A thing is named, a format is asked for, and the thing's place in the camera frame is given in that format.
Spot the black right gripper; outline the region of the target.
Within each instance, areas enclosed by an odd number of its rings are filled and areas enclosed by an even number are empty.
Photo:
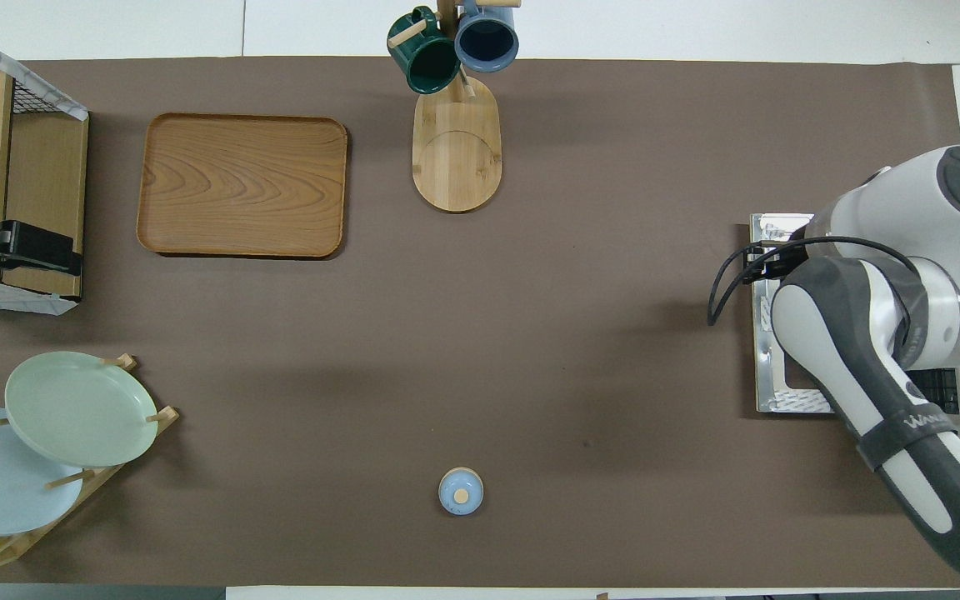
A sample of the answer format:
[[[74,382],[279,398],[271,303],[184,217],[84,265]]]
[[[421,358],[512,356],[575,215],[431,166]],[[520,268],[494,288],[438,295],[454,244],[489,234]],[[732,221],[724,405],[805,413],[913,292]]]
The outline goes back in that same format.
[[[778,247],[770,258],[763,258],[767,252],[766,244],[751,244],[742,252],[743,284],[752,284],[766,278],[766,262],[769,280],[784,280],[810,258],[803,244],[793,246],[792,242]]]

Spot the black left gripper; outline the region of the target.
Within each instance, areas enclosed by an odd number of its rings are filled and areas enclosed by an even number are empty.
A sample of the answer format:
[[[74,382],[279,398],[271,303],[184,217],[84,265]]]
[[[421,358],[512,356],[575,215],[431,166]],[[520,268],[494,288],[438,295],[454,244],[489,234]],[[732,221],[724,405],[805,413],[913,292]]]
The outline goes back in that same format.
[[[0,271],[24,268],[80,277],[83,254],[75,249],[76,241],[29,222],[0,220]]]

